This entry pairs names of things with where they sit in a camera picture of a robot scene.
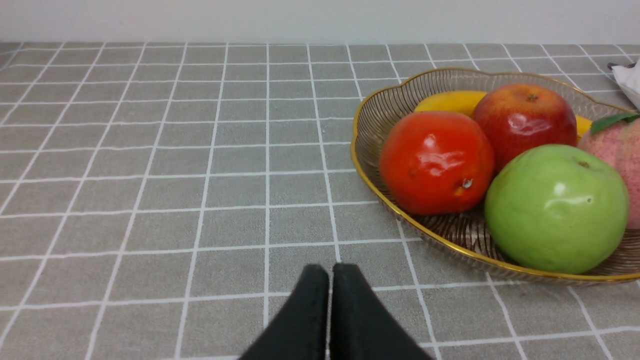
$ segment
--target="peach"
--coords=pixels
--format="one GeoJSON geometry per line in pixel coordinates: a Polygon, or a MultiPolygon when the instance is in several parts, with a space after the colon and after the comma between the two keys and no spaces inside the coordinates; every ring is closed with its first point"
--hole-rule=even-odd
{"type": "Polygon", "coordinates": [[[624,180],[630,203],[627,229],[640,229],[640,120],[636,118],[629,114],[595,134],[587,131],[578,143],[578,148],[604,160],[624,180]]]}

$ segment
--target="glass fruit bowl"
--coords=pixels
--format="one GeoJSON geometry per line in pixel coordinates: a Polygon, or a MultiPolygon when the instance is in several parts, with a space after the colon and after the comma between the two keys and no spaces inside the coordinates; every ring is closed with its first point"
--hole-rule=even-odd
{"type": "Polygon", "coordinates": [[[420,237],[435,249],[496,277],[563,285],[610,284],[640,279],[640,231],[628,230],[616,252],[586,274],[544,272],[519,266],[502,254],[484,225],[481,206],[468,213],[412,217],[397,205],[381,180],[378,158],[382,145],[394,124],[413,112],[421,100],[440,92],[489,92],[502,85],[522,82],[545,86],[559,93],[576,115],[587,119],[632,112],[598,102],[579,89],[546,76],[522,72],[490,74],[459,68],[430,70],[400,85],[378,90],[362,101],[354,117],[351,141],[351,159],[358,175],[387,210],[416,229],[420,237]]]}

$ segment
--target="grid pattern tablecloth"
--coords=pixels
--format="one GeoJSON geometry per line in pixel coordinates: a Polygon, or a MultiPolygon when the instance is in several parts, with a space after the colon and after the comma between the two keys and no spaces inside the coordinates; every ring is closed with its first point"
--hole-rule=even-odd
{"type": "Polygon", "coordinates": [[[631,108],[640,45],[0,44],[0,359],[239,355],[303,265],[356,263],[438,359],[637,359],[640,282],[492,279],[382,210],[369,93],[525,71],[631,108]]]}

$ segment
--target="orange persimmon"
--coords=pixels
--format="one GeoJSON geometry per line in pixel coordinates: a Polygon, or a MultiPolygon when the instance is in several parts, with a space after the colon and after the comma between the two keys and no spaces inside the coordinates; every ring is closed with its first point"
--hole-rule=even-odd
{"type": "Polygon", "coordinates": [[[461,213],[476,206],[493,178],[494,152],[480,126],[449,111],[402,118],[380,154],[380,176],[414,215],[461,213]]]}

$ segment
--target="white cloth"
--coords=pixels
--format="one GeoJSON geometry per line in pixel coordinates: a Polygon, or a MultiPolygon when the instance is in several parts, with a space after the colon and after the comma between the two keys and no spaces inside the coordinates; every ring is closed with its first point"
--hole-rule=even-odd
{"type": "Polygon", "coordinates": [[[613,77],[625,95],[636,108],[640,109],[640,59],[631,69],[624,66],[613,66],[613,77]]]}

